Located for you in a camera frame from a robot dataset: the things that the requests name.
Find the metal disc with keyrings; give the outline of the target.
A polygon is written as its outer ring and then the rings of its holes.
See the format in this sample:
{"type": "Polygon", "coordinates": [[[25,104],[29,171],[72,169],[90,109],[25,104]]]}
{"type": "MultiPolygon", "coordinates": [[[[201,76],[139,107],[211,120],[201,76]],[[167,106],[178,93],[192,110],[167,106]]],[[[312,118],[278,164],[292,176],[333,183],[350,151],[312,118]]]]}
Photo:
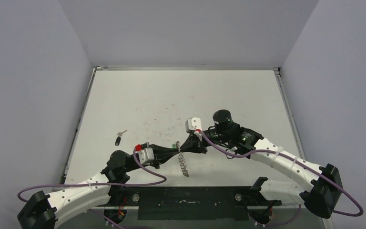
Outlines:
{"type": "Polygon", "coordinates": [[[181,172],[185,177],[189,177],[189,172],[187,170],[187,165],[185,163],[185,158],[184,158],[183,152],[181,152],[180,142],[176,141],[175,146],[178,149],[178,160],[179,160],[179,165],[180,165],[181,172]]]}

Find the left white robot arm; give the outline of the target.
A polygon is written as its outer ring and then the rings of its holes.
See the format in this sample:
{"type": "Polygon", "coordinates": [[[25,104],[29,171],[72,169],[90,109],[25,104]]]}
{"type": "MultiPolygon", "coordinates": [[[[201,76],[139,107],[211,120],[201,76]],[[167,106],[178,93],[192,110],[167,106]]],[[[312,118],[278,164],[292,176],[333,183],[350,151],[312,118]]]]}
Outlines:
{"type": "Polygon", "coordinates": [[[34,193],[18,213],[23,229],[56,229],[64,222],[96,206],[118,205],[123,199],[123,188],[129,187],[128,173],[147,166],[161,164],[179,154],[178,147],[166,148],[154,144],[137,145],[132,154],[116,150],[105,168],[74,185],[61,185],[62,190],[34,193]]]}

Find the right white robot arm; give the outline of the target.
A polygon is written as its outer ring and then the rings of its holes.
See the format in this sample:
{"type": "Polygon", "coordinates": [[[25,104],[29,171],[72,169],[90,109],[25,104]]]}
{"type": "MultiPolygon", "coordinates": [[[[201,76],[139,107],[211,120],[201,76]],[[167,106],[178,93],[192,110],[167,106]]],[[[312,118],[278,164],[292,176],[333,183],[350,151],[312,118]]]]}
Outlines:
{"type": "Polygon", "coordinates": [[[343,187],[337,167],[314,164],[285,151],[262,134],[235,123],[228,110],[215,112],[213,121],[213,126],[203,129],[200,118],[187,119],[185,128],[189,137],[181,150],[206,153],[208,147],[213,147],[232,158],[263,163],[290,179],[285,182],[258,178],[250,192],[251,200],[257,205],[267,200],[301,204],[324,219],[335,212],[343,187]]]}

